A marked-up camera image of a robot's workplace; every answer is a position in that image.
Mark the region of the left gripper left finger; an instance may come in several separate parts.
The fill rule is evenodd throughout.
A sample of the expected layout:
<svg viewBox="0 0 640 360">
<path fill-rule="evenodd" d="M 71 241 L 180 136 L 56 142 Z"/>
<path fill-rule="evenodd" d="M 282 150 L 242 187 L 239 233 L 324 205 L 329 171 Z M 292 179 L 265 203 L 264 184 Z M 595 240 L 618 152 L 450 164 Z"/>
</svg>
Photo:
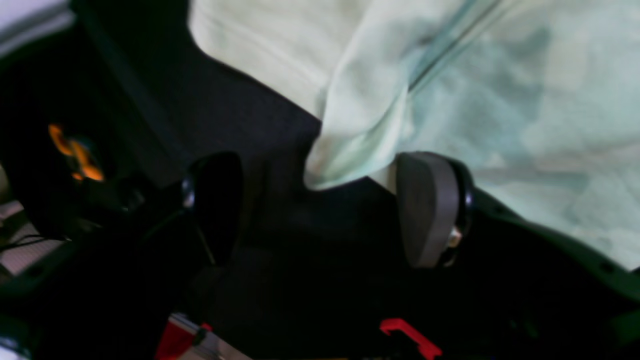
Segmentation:
<svg viewBox="0 0 640 360">
<path fill-rule="evenodd" d="M 58 246 L 1 286 L 3 360 L 152 360 L 176 304 L 231 257 L 243 202 L 236 153 Z"/>
</svg>

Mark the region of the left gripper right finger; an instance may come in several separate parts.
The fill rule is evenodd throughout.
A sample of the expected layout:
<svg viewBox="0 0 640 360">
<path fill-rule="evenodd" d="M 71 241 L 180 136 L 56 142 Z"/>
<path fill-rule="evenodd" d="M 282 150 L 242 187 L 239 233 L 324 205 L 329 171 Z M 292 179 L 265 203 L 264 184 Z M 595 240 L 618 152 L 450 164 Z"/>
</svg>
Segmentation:
<svg viewBox="0 0 640 360">
<path fill-rule="evenodd" d="M 396 161 L 397 209 L 413 268 L 457 267 L 489 302 L 509 360 L 637 360 L 639 273 L 529 221 L 432 152 Z"/>
</svg>

